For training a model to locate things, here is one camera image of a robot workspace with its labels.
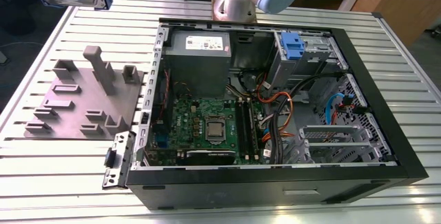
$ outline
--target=metal slotted table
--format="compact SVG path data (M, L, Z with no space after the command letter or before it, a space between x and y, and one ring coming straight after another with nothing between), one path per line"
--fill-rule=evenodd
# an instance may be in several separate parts
M370 13L290 8L259 23L344 28L409 138L429 178L352 204L150 211L130 190L102 190L111 141L32 140L24 123L43 101L58 59L99 45L114 69L150 72L161 17L211 19L210 2L115 0L110 11L68 8L0 116L0 220L130 223L433 223L441 219L441 94L388 24ZM133 130L141 112L135 112Z

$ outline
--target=green circuit board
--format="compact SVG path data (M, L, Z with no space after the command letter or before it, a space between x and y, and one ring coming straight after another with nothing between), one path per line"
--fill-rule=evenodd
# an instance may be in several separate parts
M253 110L255 114L261 113L261 104L253 104ZM225 122L226 139L219 142L210 142L206 139L206 121L213 119ZM257 131L254 135L255 154L259 154ZM175 101L167 149L158 150L158 158L163 166L175 164L175 151L179 150L229 150L237 154L235 164L261 164L258 157L251 156L245 159L239 156L234 100L179 99Z

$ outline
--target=expansion slot bracket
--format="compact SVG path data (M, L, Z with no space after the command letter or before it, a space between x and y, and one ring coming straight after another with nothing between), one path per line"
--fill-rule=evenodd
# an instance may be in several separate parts
M131 166L130 157L134 149L137 134L131 131L118 133L112 147L106 155L106 174L103 189L127 189L126 180Z

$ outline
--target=cpu socket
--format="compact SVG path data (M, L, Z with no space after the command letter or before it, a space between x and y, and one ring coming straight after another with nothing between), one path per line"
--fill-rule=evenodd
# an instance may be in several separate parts
M226 140L226 120L206 119L206 140L219 145Z

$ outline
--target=blue drive bay latch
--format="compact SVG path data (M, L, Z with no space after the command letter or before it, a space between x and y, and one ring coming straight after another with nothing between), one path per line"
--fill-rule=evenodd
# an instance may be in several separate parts
M305 53L305 42L302 41L298 33L282 32L281 42L286 51L288 60L298 60Z

